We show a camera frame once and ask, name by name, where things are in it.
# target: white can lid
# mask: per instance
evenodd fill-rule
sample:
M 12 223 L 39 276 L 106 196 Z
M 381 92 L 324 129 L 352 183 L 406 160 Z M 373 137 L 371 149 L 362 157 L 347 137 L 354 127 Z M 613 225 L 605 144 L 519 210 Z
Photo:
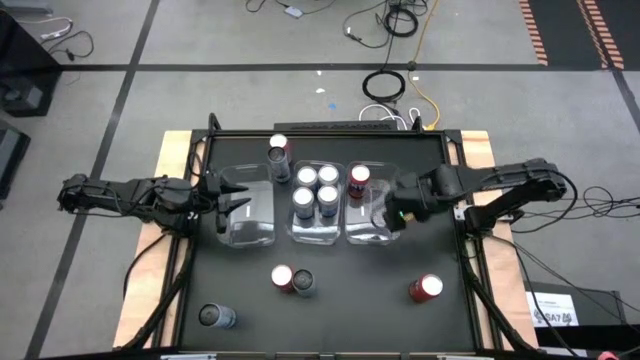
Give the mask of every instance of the white can lid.
M 325 165 L 318 171 L 318 176 L 324 181 L 334 181 L 338 178 L 338 169 L 333 165 Z
M 285 147 L 287 145 L 287 137 L 282 134 L 275 134 L 269 139 L 271 147 Z
M 422 289 L 431 296 L 438 296 L 442 292 L 442 280 L 435 275 L 427 275 L 422 278 Z
M 351 169 L 351 177 L 357 181 L 366 181 L 370 175 L 369 168 L 364 165 L 356 165 Z
M 313 192 L 307 188 L 298 188 L 293 192 L 293 202 L 298 205 L 309 205 L 313 202 Z
M 338 199 L 338 189 L 335 186 L 323 186 L 318 190 L 318 199 L 324 202 L 334 202 Z
M 303 184 L 310 184 L 316 181 L 318 174 L 311 166 L 305 166 L 298 171 L 298 180 Z
M 271 271 L 271 281 L 276 285 L 287 285 L 293 277 L 293 271 L 287 265 L 278 265 Z

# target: clear plastic container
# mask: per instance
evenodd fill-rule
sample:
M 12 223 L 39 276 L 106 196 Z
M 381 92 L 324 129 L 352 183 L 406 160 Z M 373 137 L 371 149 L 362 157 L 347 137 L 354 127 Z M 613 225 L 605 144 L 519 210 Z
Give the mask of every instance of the clear plastic container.
M 319 172 L 324 165 L 333 165 L 338 170 L 338 181 L 334 186 L 338 189 L 338 194 L 342 194 L 345 189 L 346 170 L 344 166 L 337 163 L 330 163 L 324 161 L 315 160 L 302 160 L 298 161 L 294 167 L 294 172 L 291 174 L 292 178 L 295 178 L 298 170 L 304 166 L 311 166 Z M 338 211 L 331 217 L 324 217 L 320 213 L 318 207 L 318 199 L 314 199 L 313 204 L 313 216 L 309 219 L 300 219 L 295 214 L 295 209 L 292 200 L 290 200 L 289 221 L 287 222 L 287 230 L 293 238 L 293 240 L 313 245 L 333 245 L 336 239 L 340 236 L 340 217 L 342 216 L 342 196 L 338 196 Z
M 275 241 L 273 183 L 266 164 L 230 166 L 221 176 L 247 191 L 224 195 L 229 200 L 251 198 L 228 218 L 227 231 L 218 240 L 233 248 L 269 246 Z
M 355 245 L 387 245 L 400 236 L 384 227 L 384 198 L 395 186 L 398 167 L 389 163 L 358 161 L 347 167 L 347 174 L 356 165 L 369 168 L 370 177 L 364 195 L 353 198 L 344 191 L 344 228 L 347 241 Z

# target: wooden board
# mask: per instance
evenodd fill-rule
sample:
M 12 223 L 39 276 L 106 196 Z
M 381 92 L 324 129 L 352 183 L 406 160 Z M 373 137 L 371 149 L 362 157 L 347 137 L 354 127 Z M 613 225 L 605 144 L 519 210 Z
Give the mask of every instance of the wooden board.
M 489 167 L 495 165 L 491 144 L 489 143 L 489 136 L 486 131 L 463 131 L 462 138 L 465 158 L 469 166 Z M 158 165 L 156 167 L 156 176 L 166 174 L 168 176 L 181 178 L 184 175 L 190 139 L 190 131 L 167 131 L 165 133 Z M 204 146 L 198 148 L 200 154 L 202 154 L 203 148 Z M 453 152 L 452 158 L 457 161 L 457 156 L 453 154 Z M 499 195 L 500 191 L 477 193 L 474 194 L 474 201 L 476 204 L 486 204 Z M 505 223 L 496 225 L 494 232 L 502 238 L 512 239 L 509 225 Z M 155 240 L 159 234 L 160 229 L 156 225 L 143 225 L 136 254 Z M 157 247 L 147 253 L 132 271 L 129 290 L 127 291 L 127 296 L 125 297 L 122 307 L 114 346 L 121 346 L 129 341 L 157 305 L 164 281 L 169 245 L 170 241 L 168 238 L 163 240 Z M 183 257 L 185 245 L 185 242 L 182 241 L 179 248 L 179 259 Z M 532 346 L 537 347 L 533 322 L 529 315 L 524 284 L 515 251 L 512 247 L 488 238 L 485 239 L 485 253 L 493 296 L 496 303 L 500 309 L 502 309 L 507 319 L 509 319 L 509 322 L 518 330 L 522 338 Z M 178 261 L 176 270 L 180 267 L 180 264 L 181 261 Z M 492 343 L 486 310 L 479 300 L 477 300 L 477 303 L 479 304 L 478 312 L 483 341 L 486 348 L 491 348 Z M 176 308 L 177 298 L 172 303 L 165 317 L 161 341 L 163 346 L 170 345 L 171 335 L 175 326 Z

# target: can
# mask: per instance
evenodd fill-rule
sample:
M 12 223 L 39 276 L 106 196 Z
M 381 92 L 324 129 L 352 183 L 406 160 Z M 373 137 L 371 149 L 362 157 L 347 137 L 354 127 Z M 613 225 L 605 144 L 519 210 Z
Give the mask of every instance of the can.
M 442 280 L 439 277 L 427 274 L 409 285 L 409 296 L 413 301 L 423 303 L 440 295 L 442 286 Z
M 361 198 L 367 188 L 367 183 L 371 177 L 369 168 L 365 165 L 356 165 L 349 172 L 349 182 L 347 192 L 351 197 Z
M 318 208 L 324 217 L 332 217 L 338 212 L 338 189 L 335 186 L 323 186 L 318 190 Z
M 236 312 L 233 309 L 214 303 L 205 304 L 198 314 L 200 324 L 223 329 L 232 328 L 236 324 L 236 319 Z
M 311 297 L 316 293 L 316 281 L 309 270 L 300 269 L 293 275 L 293 288 L 302 297 Z
M 320 185 L 336 185 L 338 183 L 338 169 L 333 165 L 325 165 L 318 171 Z
M 271 139 L 269 139 L 269 146 L 283 148 L 287 153 L 287 161 L 291 164 L 291 144 L 286 136 L 282 134 L 275 134 L 271 136 Z
M 318 173 L 311 166 L 303 166 L 296 175 L 298 186 L 309 188 L 314 193 L 318 190 Z
M 287 161 L 287 153 L 283 148 L 275 146 L 269 149 L 267 153 L 269 165 L 273 177 L 279 183 L 285 183 L 291 179 L 291 170 L 289 169 L 289 161 Z
M 298 219 L 309 219 L 313 217 L 313 192 L 308 188 L 297 188 L 293 192 L 293 210 Z
M 293 270 L 287 265 L 278 265 L 271 270 L 271 282 L 280 291 L 290 293 L 293 291 Z

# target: floor mat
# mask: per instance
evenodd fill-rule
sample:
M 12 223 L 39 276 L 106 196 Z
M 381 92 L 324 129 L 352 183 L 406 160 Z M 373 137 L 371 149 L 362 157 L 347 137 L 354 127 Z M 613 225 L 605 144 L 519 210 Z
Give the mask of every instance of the floor mat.
M 585 2 L 614 65 L 621 69 L 640 69 L 640 1 Z
M 538 55 L 548 66 L 600 69 L 606 67 L 597 38 L 589 32 L 586 5 L 576 0 L 520 0 L 525 22 Z

